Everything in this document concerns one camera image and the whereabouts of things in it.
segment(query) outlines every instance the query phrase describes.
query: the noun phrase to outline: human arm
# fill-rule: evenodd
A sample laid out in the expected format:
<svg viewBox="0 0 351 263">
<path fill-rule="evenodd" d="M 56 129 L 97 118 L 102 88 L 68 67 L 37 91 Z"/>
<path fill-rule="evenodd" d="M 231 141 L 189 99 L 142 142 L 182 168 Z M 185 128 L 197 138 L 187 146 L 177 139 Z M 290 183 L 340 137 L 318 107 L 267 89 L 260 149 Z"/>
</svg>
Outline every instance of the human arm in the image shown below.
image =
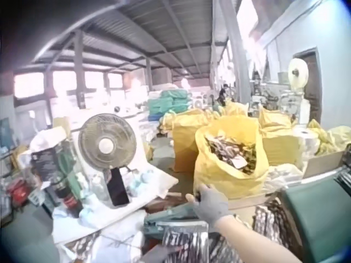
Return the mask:
<svg viewBox="0 0 351 263">
<path fill-rule="evenodd" d="M 165 247 L 164 245 L 157 245 L 142 256 L 138 263 L 162 263 L 169 254 L 179 252 L 182 248 L 181 246 Z"/>
<path fill-rule="evenodd" d="M 288 249 L 236 221 L 228 210 L 228 200 L 214 187 L 200 185 L 201 200 L 186 195 L 200 219 L 207 221 L 235 248 L 245 263 L 299 263 Z"/>
</svg>

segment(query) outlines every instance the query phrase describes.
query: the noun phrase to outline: smartphone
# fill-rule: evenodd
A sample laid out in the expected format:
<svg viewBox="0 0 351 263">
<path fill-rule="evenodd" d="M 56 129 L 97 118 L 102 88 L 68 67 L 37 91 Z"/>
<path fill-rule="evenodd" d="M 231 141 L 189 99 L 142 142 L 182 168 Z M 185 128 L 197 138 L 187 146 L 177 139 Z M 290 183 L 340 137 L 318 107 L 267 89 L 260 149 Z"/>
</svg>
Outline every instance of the smartphone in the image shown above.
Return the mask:
<svg viewBox="0 0 351 263">
<path fill-rule="evenodd" d="M 122 175 L 119 168 L 113 168 L 105 171 L 105 180 L 107 190 L 111 197 L 112 204 L 115 207 L 127 205 L 130 203 L 126 188 L 123 183 Z"/>
</svg>

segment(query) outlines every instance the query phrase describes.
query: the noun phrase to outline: doorway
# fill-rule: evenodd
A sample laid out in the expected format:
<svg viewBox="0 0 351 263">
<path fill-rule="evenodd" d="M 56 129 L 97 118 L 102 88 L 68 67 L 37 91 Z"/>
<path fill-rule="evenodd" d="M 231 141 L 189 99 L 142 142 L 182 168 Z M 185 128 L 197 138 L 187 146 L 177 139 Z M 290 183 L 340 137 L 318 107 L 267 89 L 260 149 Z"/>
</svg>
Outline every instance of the doorway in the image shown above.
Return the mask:
<svg viewBox="0 0 351 263">
<path fill-rule="evenodd" d="M 316 48 L 294 55 L 294 58 L 304 60 L 308 66 L 308 82 L 305 86 L 304 98 L 311 105 L 309 120 L 315 119 L 320 123 L 322 115 L 322 86 L 321 74 Z"/>
</svg>

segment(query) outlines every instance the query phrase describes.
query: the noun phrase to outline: metal roof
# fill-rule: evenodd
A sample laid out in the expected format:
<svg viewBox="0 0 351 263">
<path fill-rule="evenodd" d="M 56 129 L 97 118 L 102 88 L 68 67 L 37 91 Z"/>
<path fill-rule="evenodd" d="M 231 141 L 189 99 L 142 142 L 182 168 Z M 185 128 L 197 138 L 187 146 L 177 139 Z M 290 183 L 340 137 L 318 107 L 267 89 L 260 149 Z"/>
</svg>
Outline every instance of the metal roof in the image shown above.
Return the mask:
<svg viewBox="0 0 351 263">
<path fill-rule="evenodd" d="M 89 20 L 80 29 L 84 68 L 123 73 L 146 67 L 145 58 L 150 58 L 153 68 L 169 67 L 174 80 L 185 76 L 208 78 L 211 43 L 216 45 L 219 60 L 228 41 L 216 0 L 129 1 Z M 66 34 L 21 70 L 73 68 L 74 36 L 74 32 Z"/>
</svg>

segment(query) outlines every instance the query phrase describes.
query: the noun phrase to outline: gloved hand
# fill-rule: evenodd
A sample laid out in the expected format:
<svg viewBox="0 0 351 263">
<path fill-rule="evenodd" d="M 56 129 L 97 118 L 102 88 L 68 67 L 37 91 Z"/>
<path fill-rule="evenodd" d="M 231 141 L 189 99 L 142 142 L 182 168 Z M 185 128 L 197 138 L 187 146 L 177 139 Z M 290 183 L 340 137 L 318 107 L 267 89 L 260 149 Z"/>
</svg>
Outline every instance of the gloved hand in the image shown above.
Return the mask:
<svg viewBox="0 0 351 263">
<path fill-rule="evenodd" d="M 162 263 L 171 253 L 179 252 L 183 247 L 165 247 L 157 245 L 141 257 L 139 263 Z"/>
<path fill-rule="evenodd" d="M 193 206 L 196 215 L 210 226 L 215 227 L 218 219 L 230 215 L 228 210 L 228 199 L 224 194 L 218 192 L 214 186 L 199 186 L 201 200 L 198 201 L 193 195 L 187 194 L 185 198 Z"/>
</svg>

